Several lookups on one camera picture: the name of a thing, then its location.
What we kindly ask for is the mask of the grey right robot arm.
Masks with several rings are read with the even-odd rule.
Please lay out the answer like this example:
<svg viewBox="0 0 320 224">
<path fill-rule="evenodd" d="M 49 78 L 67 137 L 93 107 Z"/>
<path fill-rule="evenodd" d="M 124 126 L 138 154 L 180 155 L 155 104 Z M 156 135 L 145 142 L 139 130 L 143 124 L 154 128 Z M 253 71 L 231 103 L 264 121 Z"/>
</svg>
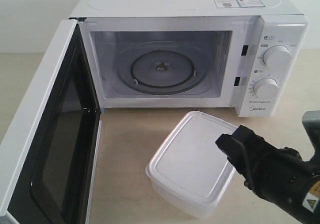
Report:
<svg viewBox="0 0 320 224">
<path fill-rule="evenodd" d="M 302 117 L 315 150 L 308 161 L 303 161 L 295 149 L 272 146 L 243 125 L 232 134 L 222 134 L 215 143 L 256 196 L 275 204 L 300 223 L 319 223 L 319 120 L 319 111 L 307 111 Z"/>
</svg>

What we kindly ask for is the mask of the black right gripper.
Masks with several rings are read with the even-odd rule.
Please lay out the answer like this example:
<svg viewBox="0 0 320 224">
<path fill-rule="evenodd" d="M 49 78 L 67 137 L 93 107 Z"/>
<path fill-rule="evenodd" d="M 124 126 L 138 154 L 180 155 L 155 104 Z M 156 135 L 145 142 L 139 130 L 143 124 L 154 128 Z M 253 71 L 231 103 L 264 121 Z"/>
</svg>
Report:
<svg viewBox="0 0 320 224">
<path fill-rule="evenodd" d="M 311 206 L 305 200 L 320 180 L 319 166 L 303 161 L 292 148 L 272 146 L 243 125 L 232 134 L 222 134 L 215 143 L 256 196 L 294 218 L 319 218 L 320 199 L 315 198 Z"/>
</svg>

